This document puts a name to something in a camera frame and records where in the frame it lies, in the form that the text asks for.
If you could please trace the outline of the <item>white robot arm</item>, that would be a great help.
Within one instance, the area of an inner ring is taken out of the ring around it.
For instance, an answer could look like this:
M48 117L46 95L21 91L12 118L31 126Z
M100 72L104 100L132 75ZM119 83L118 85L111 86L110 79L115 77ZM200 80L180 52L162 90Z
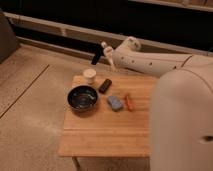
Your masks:
M159 80L150 107L151 171L213 171L213 57L144 53L129 37L117 66Z

